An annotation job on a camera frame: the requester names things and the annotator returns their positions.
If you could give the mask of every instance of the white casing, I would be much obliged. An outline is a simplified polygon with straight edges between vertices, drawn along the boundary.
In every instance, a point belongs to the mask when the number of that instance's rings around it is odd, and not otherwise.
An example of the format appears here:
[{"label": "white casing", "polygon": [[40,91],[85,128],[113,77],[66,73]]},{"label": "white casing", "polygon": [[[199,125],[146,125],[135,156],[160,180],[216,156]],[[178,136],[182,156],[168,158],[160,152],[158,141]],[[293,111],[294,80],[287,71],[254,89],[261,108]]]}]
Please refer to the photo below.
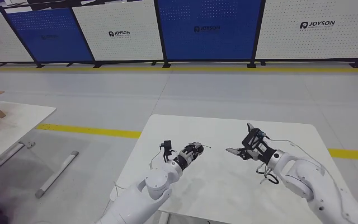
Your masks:
[{"label": "white casing", "polygon": [[[170,197],[170,185],[177,182],[182,173],[172,160],[161,169],[151,170],[143,180],[120,194],[96,224],[143,224]],[[149,195],[143,192],[144,187]]]},{"label": "white casing", "polygon": [[[358,223],[357,201],[345,190],[338,189],[328,171],[322,169],[320,164],[289,153],[280,153],[278,159],[275,166],[271,167],[274,174],[293,193],[307,200],[309,208],[323,224]],[[289,161],[295,163],[283,175],[282,170]]]}]

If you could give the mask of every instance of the black metal frame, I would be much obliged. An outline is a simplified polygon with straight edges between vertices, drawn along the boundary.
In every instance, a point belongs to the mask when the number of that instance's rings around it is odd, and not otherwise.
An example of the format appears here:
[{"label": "black metal frame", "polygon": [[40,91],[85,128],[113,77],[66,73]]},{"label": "black metal frame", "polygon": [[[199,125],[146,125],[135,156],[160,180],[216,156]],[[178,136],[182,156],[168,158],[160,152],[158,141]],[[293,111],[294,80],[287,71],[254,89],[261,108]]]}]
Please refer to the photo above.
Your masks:
[{"label": "black metal frame", "polygon": [[[84,4],[82,6],[93,6],[93,5],[98,5],[98,4],[104,4],[106,0],[95,0],[94,2],[90,2],[88,4]],[[93,53],[91,51],[90,46],[88,45],[88,42],[84,36],[84,33],[78,23],[78,20],[73,12],[73,7],[74,4],[73,2],[71,2],[71,0],[62,0],[62,1],[56,1],[56,2],[46,2],[46,3],[33,3],[33,4],[26,4],[26,5],[19,5],[19,6],[9,6],[9,7],[2,7],[0,6],[0,11],[1,14],[4,16],[5,20],[7,21],[7,23],[10,25],[11,29],[13,30],[13,32],[15,33],[15,35],[17,36],[17,38],[19,39],[19,41],[21,42],[21,44],[25,47],[26,51],[29,53],[29,55],[31,56],[31,58],[34,60],[33,62],[0,62],[0,66],[3,66],[5,64],[8,63],[13,63],[13,64],[36,64],[37,67],[36,68],[42,68],[44,65],[43,64],[55,64],[55,63],[67,63],[67,67],[71,66],[74,63],[79,63],[79,64],[94,64],[94,68],[99,68],[101,67],[103,64],[125,64],[125,63],[142,63],[142,62],[151,62],[152,66],[156,65],[157,62],[164,62],[163,68],[169,68],[171,66],[170,62],[249,62],[249,64],[247,64],[248,68],[256,68],[256,64],[255,62],[260,62],[262,66],[266,65],[266,62],[325,62],[325,61],[335,61],[335,62],[353,62],[350,63],[350,65],[353,68],[358,68],[358,58],[328,58],[328,59],[257,59],[256,58],[256,52],[257,52],[257,47],[258,47],[258,40],[260,38],[260,31],[261,31],[261,25],[262,25],[262,20],[263,20],[263,13],[265,11],[265,4],[266,4],[266,0],[261,0],[260,3],[260,9],[259,9],[259,13],[258,13],[258,19],[257,19],[257,25],[256,25],[256,33],[255,33],[255,39],[254,39],[254,44],[253,44],[253,50],[252,50],[252,55],[250,59],[178,59],[178,60],[168,60],[167,59],[167,53],[166,53],[166,47],[165,47],[165,42],[164,42],[164,37],[163,37],[163,29],[162,29],[162,23],[161,23],[161,16],[159,13],[159,5],[158,5],[158,0],[153,0],[154,2],[154,8],[156,11],[156,17],[157,17],[157,24],[158,24],[158,30],[159,30],[159,37],[160,37],[160,41],[161,41],[161,47],[162,47],[162,53],[163,53],[163,60],[95,60]],[[79,62],[69,62],[69,61],[61,61],[61,62],[39,62],[36,60],[36,58],[34,57],[34,55],[30,52],[29,48],[27,47],[27,45],[25,44],[24,40],[20,37],[20,35],[18,34],[18,32],[16,31],[16,29],[13,27],[13,25],[11,24],[9,18],[7,17],[7,13],[5,11],[5,9],[8,8],[20,8],[20,7],[28,7],[28,6],[36,6],[39,4],[44,4],[48,7],[51,7],[52,4],[56,4],[56,3],[66,3],[67,7],[70,9],[71,15],[73,16],[78,30],[81,33],[81,36],[83,38],[83,41],[86,44],[86,47],[91,55],[92,60],[91,61],[79,61]]]},{"label": "black metal frame", "polygon": [[163,61],[164,61],[163,68],[169,68],[171,66],[171,64],[169,64],[168,59],[167,59],[167,51],[166,51],[166,45],[165,45],[164,37],[163,37],[162,20],[161,20],[161,14],[159,13],[158,0],[153,0],[153,1],[154,1],[154,8],[156,9],[159,38],[161,40],[161,46],[162,46],[162,52],[163,52]]},{"label": "black metal frame", "polygon": [[247,64],[248,68],[256,68],[255,57],[256,57],[256,51],[258,46],[258,40],[260,38],[260,31],[261,31],[261,25],[263,20],[263,13],[265,11],[265,4],[266,4],[266,0],[261,0],[260,9],[258,11],[257,24],[256,24],[255,40],[253,42],[252,56],[251,56],[250,64]]}]

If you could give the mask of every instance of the fence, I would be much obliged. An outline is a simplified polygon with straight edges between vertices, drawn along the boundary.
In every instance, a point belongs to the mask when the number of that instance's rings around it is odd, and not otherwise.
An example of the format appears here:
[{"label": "fence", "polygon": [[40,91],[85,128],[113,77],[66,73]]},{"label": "fence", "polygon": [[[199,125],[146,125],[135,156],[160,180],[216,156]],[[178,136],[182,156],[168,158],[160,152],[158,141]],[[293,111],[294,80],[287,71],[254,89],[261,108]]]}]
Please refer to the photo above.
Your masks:
[{"label": "fence", "polygon": [[[142,0],[0,8],[0,62],[358,64],[356,0]],[[12,8],[56,9],[11,12]]]}]

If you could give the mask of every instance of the blue panel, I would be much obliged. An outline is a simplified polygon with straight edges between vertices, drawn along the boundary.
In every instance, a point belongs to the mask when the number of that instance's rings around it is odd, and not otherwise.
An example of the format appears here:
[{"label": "blue panel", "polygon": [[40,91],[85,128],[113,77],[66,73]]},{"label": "blue panel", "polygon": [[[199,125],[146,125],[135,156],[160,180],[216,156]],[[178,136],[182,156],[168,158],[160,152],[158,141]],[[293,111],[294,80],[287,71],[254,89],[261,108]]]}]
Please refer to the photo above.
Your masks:
[{"label": "blue panel", "polygon": [[92,60],[68,8],[8,14],[39,62]]},{"label": "blue panel", "polygon": [[167,58],[250,59],[261,0],[158,0]]}]

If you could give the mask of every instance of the desk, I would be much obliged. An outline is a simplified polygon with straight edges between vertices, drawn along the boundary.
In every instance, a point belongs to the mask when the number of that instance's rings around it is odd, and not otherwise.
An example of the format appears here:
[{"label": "desk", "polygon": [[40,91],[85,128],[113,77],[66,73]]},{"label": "desk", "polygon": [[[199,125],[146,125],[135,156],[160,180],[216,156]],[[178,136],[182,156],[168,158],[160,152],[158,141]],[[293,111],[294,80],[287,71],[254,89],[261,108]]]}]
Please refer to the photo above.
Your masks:
[{"label": "desk", "polygon": [[[56,108],[0,101],[0,110],[6,114],[4,118],[0,119],[1,166],[23,146],[31,148],[35,145],[35,143],[26,139],[25,135],[55,112]],[[78,155],[77,151],[71,153],[62,164],[60,170],[52,174],[45,184],[36,192],[35,195],[37,198],[42,197],[76,155]]]},{"label": "desk", "polygon": [[0,101],[0,110],[6,114],[0,119],[0,155],[2,157],[29,131],[55,112],[56,108]]},{"label": "desk", "polygon": [[[255,170],[261,162],[243,161],[225,151],[228,147],[242,147],[241,142],[248,134],[248,122],[272,139],[289,139],[304,148],[331,172],[340,188],[350,192],[317,130],[310,124],[166,115],[150,117],[116,183],[127,188],[142,178],[164,140],[171,140],[176,151],[188,143],[200,142],[212,148],[204,148],[204,153],[184,170],[160,211],[232,224],[320,223],[305,199],[282,183],[260,184],[263,176]],[[306,157],[300,149],[286,142],[269,142],[269,146]],[[153,160],[153,167],[161,163],[162,153]],[[116,196],[114,188],[111,200]]]}]

